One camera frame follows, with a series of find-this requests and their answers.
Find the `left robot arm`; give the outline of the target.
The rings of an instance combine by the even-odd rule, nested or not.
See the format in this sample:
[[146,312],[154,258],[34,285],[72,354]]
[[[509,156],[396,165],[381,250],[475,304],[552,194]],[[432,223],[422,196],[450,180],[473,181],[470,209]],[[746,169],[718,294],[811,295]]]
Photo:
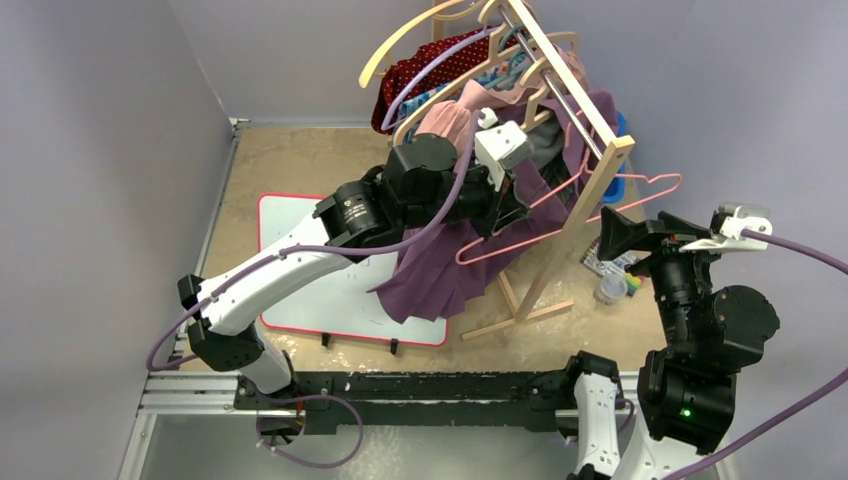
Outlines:
[[530,153],[514,126],[474,134],[464,154],[435,134],[393,147],[384,164],[320,200],[251,259],[213,278],[179,281],[193,353],[215,371],[240,373],[272,408],[289,407],[298,395],[295,370],[257,317],[319,278],[409,247],[440,225],[465,221],[488,238],[524,219],[529,208],[515,193],[514,168]]

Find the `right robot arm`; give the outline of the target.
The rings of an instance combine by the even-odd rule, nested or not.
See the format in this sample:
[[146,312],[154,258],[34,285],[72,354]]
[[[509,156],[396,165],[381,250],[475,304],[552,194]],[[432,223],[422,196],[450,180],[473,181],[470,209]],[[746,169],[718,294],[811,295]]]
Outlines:
[[626,446],[618,440],[625,399],[616,363],[585,351],[569,359],[561,392],[579,414],[573,477],[683,478],[719,447],[734,419],[738,374],[762,359],[780,326],[759,291],[715,288],[711,266],[725,253],[764,250],[773,226],[765,209],[731,203],[707,227],[667,212],[635,222],[608,207],[600,219],[601,259],[641,253],[629,272],[653,284],[665,345],[638,371]]

